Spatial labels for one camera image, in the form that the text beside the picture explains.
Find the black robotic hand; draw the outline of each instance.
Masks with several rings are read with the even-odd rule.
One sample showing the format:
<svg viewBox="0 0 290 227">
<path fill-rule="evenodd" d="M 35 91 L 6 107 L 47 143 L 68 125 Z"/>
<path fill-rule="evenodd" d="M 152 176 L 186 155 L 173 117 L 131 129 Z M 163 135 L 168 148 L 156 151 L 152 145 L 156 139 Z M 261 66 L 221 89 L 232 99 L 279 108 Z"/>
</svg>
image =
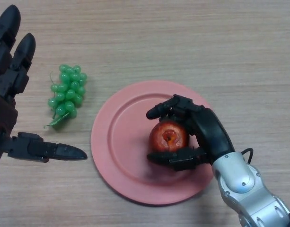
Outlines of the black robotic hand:
<svg viewBox="0 0 290 227">
<path fill-rule="evenodd" d="M 10 51 L 19 30 L 21 15 L 15 5 L 9 6 L 0 16 L 0 158 L 3 152 L 9 157 L 40 162 L 57 160 L 85 160 L 81 149 L 44 142 L 36 134 L 20 132 L 10 134 L 17 122 L 15 95 L 23 93 L 29 81 L 27 75 L 35 53 L 35 38 L 28 33 L 19 43 L 14 56 Z"/>
<path fill-rule="evenodd" d="M 231 140 L 215 113 L 203 105 L 195 105 L 189 98 L 173 95 L 173 98 L 160 103 L 150 109 L 148 119 L 171 119 L 188 131 L 191 136 L 196 136 L 198 148 L 181 148 L 176 153 L 150 153 L 149 161 L 173 168 L 176 171 L 195 169 L 203 163 L 213 164 L 219 157 L 235 152 Z M 251 162 L 253 150 L 248 163 Z"/>
</svg>

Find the green grapes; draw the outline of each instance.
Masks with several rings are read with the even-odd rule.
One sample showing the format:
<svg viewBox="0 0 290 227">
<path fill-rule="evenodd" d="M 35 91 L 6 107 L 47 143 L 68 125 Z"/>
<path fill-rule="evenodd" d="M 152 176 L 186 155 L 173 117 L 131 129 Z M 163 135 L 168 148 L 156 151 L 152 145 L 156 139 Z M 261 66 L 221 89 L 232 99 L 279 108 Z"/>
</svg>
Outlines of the green grapes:
<svg viewBox="0 0 290 227">
<path fill-rule="evenodd" d="M 77 90 L 77 93 L 80 95 L 80 96 L 83 96 L 85 94 L 86 90 L 84 87 L 79 87 L 78 90 Z"/>
<path fill-rule="evenodd" d="M 72 81 L 79 81 L 80 80 L 80 76 L 77 73 L 73 73 L 73 74 L 70 75 L 70 79 Z"/>
<path fill-rule="evenodd" d="M 74 103 L 71 101 L 67 101 L 65 103 L 65 109 L 69 112 L 72 112 L 75 109 Z"/>
<path fill-rule="evenodd" d="M 59 116 L 63 116 L 66 114 L 66 108 L 64 104 L 59 105 L 56 110 L 55 110 L 56 114 Z"/>
<path fill-rule="evenodd" d="M 68 65 L 60 65 L 60 66 L 59 66 L 59 70 L 60 70 L 60 72 L 66 72 L 67 68 L 69 68 Z"/>
<path fill-rule="evenodd" d="M 73 109 L 69 114 L 70 118 L 76 118 L 77 115 L 78 115 L 77 109 Z"/>
<path fill-rule="evenodd" d="M 70 83 L 70 76 L 65 72 L 61 72 L 60 73 L 60 81 L 65 83 L 65 84 L 68 84 L 68 83 Z"/>
<path fill-rule="evenodd" d="M 49 105 L 52 109 L 54 109 L 54 108 L 57 107 L 57 105 L 58 105 L 58 101 L 57 101 L 55 98 L 50 98 L 50 99 L 48 100 L 48 105 Z"/>
<path fill-rule="evenodd" d="M 75 92 L 78 91 L 78 89 L 79 89 L 79 83 L 76 82 L 76 81 L 73 81 L 73 82 L 70 84 L 70 88 L 71 88 L 72 90 L 74 90 Z"/>
<path fill-rule="evenodd" d="M 66 92 L 67 90 L 68 90 L 68 85 L 67 84 L 60 84 L 58 86 L 58 89 L 57 89 L 58 92 Z"/>
<path fill-rule="evenodd" d="M 66 93 L 66 100 L 70 100 L 73 99 L 75 96 L 75 91 L 74 90 L 68 90 Z"/>
<path fill-rule="evenodd" d="M 81 67 L 79 65 L 75 65 L 73 66 L 73 69 L 76 73 L 80 74 L 80 72 L 82 71 Z"/>
<path fill-rule="evenodd" d="M 85 80 L 83 80 L 83 79 L 80 79 L 79 80 L 79 85 L 80 86 L 84 86 L 86 84 L 86 81 Z"/>
<path fill-rule="evenodd" d="M 60 84 L 51 84 L 50 89 L 54 92 L 54 97 L 48 100 L 48 106 L 55 111 L 57 119 L 66 116 L 76 118 L 77 107 L 83 103 L 83 96 L 86 93 L 85 84 L 87 74 L 82 72 L 79 65 L 73 67 L 62 64 L 59 66 Z"/>
<path fill-rule="evenodd" d="M 82 79 L 83 81 L 86 81 L 87 80 L 87 74 L 82 72 L 80 75 L 79 75 L 80 79 Z"/>
<path fill-rule="evenodd" d="M 57 84 L 51 84 L 50 89 L 52 92 L 57 92 L 58 91 L 58 85 Z"/>
<path fill-rule="evenodd" d="M 82 105 L 83 103 L 83 97 L 80 95 L 75 95 L 73 98 L 73 101 L 76 105 Z"/>
<path fill-rule="evenodd" d="M 68 73 L 68 74 L 72 74 L 72 73 L 74 73 L 74 69 L 73 69 L 72 67 L 68 67 L 68 68 L 66 69 L 66 73 Z"/>
<path fill-rule="evenodd" d="M 55 99 L 56 99 L 56 101 L 63 101 L 65 99 L 65 94 L 64 93 L 56 93 Z"/>
</svg>

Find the apple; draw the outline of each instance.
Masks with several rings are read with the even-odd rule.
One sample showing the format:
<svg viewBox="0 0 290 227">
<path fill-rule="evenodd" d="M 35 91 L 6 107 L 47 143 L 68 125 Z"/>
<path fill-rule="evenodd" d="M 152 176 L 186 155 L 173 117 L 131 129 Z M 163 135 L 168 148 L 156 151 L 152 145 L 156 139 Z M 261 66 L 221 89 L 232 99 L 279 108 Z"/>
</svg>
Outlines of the apple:
<svg viewBox="0 0 290 227">
<path fill-rule="evenodd" d="M 151 131 L 149 148 L 151 152 L 176 152 L 189 146 L 190 136 L 180 124 L 172 120 L 160 121 Z"/>
</svg>

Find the wood grain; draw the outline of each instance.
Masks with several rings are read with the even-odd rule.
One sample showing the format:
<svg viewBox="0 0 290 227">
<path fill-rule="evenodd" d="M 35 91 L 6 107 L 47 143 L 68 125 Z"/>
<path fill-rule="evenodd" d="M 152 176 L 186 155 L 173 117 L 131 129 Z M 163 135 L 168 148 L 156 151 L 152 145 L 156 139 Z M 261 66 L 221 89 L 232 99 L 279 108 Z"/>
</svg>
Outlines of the wood grain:
<svg viewBox="0 0 290 227">
<path fill-rule="evenodd" d="M 16 2 L 17 40 L 31 32 L 37 49 L 13 133 L 84 149 L 67 163 L 0 161 L 0 227 L 236 227 L 215 181 L 198 198 L 150 208 L 123 200 L 100 179 L 89 137 L 102 104 L 134 82 L 188 85 L 212 105 L 237 150 L 290 207 L 290 0 L 0 0 Z M 90 75 L 78 118 L 62 131 L 51 119 L 49 74 L 79 64 Z"/>
</svg>

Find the pink plate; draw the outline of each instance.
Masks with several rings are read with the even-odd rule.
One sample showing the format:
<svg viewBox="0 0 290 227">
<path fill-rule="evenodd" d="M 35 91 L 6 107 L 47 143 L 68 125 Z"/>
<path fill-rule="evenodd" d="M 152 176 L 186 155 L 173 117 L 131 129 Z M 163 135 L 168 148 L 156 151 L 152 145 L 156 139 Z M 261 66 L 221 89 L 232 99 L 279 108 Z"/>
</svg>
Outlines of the pink plate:
<svg viewBox="0 0 290 227">
<path fill-rule="evenodd" d="M 99 111 L 92 128 L 91 150 L 105 182 L 117 193 L 137 203 L 169 205 L 205 189 L 213 178 L 210 165 L 193 171 L 174 172 L 149 163 L 148 138 L 158 120 L 146 112 L 173 94 L 207 102 L 191 89 L 169 81 L 132 84 L 115 93 Z M 191 145 L 197 147 L 195 137 Z"/>
</svg>

